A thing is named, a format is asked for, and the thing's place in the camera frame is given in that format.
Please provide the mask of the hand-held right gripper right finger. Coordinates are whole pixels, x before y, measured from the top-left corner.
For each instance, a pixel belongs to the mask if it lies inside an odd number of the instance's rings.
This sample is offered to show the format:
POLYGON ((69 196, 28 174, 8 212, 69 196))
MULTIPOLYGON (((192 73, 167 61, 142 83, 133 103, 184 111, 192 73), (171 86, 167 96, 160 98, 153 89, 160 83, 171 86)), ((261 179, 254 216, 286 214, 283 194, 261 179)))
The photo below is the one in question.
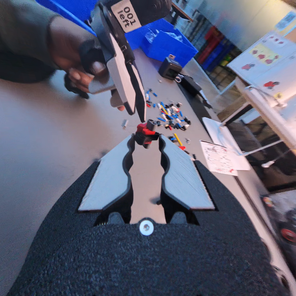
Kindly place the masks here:
POLYGON ((161 167, 161 204, 189 211, 215 210, 215 205, 192 158, 164 135, 159 136, 161 167))

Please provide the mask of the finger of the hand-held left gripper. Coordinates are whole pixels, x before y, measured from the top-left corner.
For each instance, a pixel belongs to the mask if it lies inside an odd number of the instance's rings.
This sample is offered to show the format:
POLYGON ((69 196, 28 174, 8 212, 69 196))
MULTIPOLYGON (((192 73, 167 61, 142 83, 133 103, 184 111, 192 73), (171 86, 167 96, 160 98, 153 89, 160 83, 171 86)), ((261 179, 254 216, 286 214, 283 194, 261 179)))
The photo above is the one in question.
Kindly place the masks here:
POLYGON ((129 75, 135 90, 135 107, 142 123, 146 122, 146 97, 142 80, 135 65, 129 65, 129 75))
POLYGON ((110 104, 114 108, 124 106, 128 114, 133 115, 136 93, 126 62, 133 62, 135 57, 127 40, 123 44, 124 51, 121 50, 114 36, 109 36, 109 40, 114 50, 114 57, 108 61, 108 71, 115 87, 111 91, 110 104))

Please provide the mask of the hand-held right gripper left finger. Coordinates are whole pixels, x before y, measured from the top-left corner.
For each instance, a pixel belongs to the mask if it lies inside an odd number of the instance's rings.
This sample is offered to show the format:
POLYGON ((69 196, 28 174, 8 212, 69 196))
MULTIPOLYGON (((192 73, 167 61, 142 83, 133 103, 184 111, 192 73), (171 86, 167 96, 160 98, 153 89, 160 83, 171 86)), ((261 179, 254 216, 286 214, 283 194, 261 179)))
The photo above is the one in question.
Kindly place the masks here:
POLYGON ((131 175, 134 135, 129 135, 99 161, 78 212, 128 211, 134 192, 131 175))

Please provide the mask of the red toy brick piece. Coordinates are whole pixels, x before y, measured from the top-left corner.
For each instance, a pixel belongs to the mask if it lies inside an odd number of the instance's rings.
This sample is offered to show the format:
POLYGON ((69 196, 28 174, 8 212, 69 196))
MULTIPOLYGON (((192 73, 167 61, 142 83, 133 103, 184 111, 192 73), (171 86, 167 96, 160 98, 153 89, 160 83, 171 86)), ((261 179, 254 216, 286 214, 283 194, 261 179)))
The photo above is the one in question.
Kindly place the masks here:
POLYGON ((149 119, 146 123, 141 123, 137 126, 137 131, 134 134, 135 142, 149 149, 152 141, 159 139, 160 134, 156 131, 157 123, 149 119))

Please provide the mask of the pile of small toy bricks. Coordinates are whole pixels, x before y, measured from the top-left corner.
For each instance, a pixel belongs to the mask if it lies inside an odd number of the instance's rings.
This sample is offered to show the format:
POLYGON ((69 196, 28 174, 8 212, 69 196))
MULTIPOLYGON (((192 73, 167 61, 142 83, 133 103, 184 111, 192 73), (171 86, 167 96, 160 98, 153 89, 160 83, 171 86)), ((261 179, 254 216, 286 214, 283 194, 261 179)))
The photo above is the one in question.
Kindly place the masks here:
POLYGON ((145 102, 148 115, 157 126, 156 131, 168 138, 169 142, 179 147, 192 160, 197 160, 197 129, 193 126, 196 120, 192 121, 186 116, 185 111, 181 109, 182 102, 158 100, 152 89, 146 91, 145 102))

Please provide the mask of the grey desk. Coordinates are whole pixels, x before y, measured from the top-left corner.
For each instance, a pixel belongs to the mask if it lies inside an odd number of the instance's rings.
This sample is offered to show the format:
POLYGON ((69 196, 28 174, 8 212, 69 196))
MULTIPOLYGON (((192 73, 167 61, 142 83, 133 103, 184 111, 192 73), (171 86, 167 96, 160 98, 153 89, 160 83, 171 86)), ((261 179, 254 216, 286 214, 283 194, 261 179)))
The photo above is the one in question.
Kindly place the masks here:
MULTIPOLYGON (((199 140, 212 142, 177 83, 161 78, 160 62, 135 50, 136 64, 145 87, 152 88, 158 100, 182 102, 182 110, 190 120, 196 120, 197 157, 206 165, 199 140)), ((109 92, 89 100, 75 97, 63 86, 64 72, 57 71, 49 81, 20 84, 1 80, 1 295, 6 295, 20 272, 33 238, 46 214, 62 193, 88 168, 131 134, 138 116, 129 116, 109 104, 109 92), (125 129, 124 119, 129 120, 125 129)), ((131 168, 135 194, 140 189, 140 177, 155 173, 143 201, 138 196, 132 206, 132 222, 144 216, 164 223, 158 198, 163 169, 158 147, 146 150, 136 144, 131 168)), ((295 281, 266 226, 238 185, 236 179, 214 173, 226 185, 242 206, 261 238, 272 253, 272 262, 285 274, 295 295, 295 281)))

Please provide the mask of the person's left hand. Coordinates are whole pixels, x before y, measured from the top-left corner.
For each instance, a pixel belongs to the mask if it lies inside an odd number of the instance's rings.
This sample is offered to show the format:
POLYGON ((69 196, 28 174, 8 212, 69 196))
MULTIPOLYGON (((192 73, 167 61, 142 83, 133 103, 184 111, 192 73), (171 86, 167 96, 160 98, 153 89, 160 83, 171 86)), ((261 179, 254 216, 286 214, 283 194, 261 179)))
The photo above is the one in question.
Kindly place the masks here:
POLYGON ((71 85, 89 93, 89 85, 95 76, 104 76, 108 70, 105 64, 95 61, 91 72, 86 72, 81 64, 79 48, 95 36, 77 24, 61 16, 55 17, 49 25, 48 48, 54 63, 66 73, 71 85))

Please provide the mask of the printed instruction sheet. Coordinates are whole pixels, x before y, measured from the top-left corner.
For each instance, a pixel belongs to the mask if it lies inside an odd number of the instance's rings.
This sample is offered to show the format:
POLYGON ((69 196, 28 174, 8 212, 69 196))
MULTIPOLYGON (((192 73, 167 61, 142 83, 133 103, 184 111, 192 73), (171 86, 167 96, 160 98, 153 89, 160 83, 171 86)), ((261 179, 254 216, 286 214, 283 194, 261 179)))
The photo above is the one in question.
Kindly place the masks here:
POLYGON ((238 175, 226 147, 203 140, 199 142, 209 171, 231 176, 238 175))

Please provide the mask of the black device with green screen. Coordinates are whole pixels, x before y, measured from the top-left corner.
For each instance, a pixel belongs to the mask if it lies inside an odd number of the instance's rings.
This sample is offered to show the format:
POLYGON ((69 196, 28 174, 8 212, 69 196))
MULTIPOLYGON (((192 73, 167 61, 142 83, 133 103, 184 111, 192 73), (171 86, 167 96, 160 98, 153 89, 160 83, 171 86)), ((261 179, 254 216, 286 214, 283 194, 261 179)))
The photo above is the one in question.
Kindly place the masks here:
POLYGON ((176 77, 181 73, 183 67, 179 62, 175 61, 175 56, 169 55, 165 58, 161 64, 158 73, 166 79, 175 80, 176 77))

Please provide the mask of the black power adapter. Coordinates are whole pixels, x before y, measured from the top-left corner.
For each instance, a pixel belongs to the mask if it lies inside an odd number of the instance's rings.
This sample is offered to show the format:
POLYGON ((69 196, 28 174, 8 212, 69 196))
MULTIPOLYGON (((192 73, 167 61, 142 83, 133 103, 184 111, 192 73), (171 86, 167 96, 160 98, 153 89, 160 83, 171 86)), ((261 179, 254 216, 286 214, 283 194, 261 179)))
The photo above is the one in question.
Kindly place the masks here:
POLYGON ((181 89, 188 102, 195 101, 200 104, 203 103, 203 90, 192 77, 188 75, 178 75, 175 78, 175 81, 179 84, 179 88, 181 89))

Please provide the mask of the white document stand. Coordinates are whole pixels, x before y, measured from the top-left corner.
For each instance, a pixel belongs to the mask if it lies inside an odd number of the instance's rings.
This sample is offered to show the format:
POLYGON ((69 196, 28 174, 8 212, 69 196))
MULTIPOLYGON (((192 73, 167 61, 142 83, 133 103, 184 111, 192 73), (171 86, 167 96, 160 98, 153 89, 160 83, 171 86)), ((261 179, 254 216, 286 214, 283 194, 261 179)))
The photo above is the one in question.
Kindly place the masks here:
POLYGON ((235 85, 246 102, 222 122, 206 117, 202 118, 212 142, 227 148, 233 168, 236 171, 249 171, 251 166, 246 159, 247 156, 282 142, 285 143, 295 155, 295 124, 290 125, 291 121, 286 121, 281 116, 280 111, 283 104, 277 102, 276 106, 271 107, 271 98, 268 99, 266 93, 253 85, 247 85, 247 83, 239 76, 235 78, 235 85), (230 123, 231 120, 236 120, 235 117, 241 117, 239 113, 246 113, 246 109, 249 107, 255 109, 259 113, 262 119, 279 137, 279 140, 248 152, 242 152, 226 125, 227 123, 230 123))

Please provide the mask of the stack of coloured crates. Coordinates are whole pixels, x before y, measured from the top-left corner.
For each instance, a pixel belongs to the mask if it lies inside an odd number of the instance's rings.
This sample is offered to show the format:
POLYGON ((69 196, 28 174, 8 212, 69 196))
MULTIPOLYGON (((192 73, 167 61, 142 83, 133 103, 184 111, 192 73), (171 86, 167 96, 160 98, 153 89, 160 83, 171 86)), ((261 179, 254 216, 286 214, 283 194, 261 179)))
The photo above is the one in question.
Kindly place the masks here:
POLYGON ((210 27, 204 36, 204 41, 196 61, 204 72, 211 73, 236 46, 215 26, 210 27))

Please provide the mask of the toy set cardboard box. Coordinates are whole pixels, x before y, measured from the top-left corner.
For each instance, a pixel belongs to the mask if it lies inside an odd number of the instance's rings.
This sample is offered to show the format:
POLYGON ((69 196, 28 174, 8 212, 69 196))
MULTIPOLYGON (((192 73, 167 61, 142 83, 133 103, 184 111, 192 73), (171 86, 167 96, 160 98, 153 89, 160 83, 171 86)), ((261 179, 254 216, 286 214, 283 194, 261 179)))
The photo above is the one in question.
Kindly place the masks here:
POLYGON ((296 277, 296 190, 261 195, 276 240, 296 277))

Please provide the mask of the instruction booklet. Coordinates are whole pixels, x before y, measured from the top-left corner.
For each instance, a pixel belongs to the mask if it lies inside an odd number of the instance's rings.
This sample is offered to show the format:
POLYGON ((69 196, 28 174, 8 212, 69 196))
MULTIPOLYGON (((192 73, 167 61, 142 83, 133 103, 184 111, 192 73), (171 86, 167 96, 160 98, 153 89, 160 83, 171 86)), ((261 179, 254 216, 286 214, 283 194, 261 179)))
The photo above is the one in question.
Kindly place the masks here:
POLYGON ((275 26, 242 54, 228 64, 237 76, 276 99, 295 95, 295 43, 282 36, 282 31, 295 22, 289 12, 275 26))

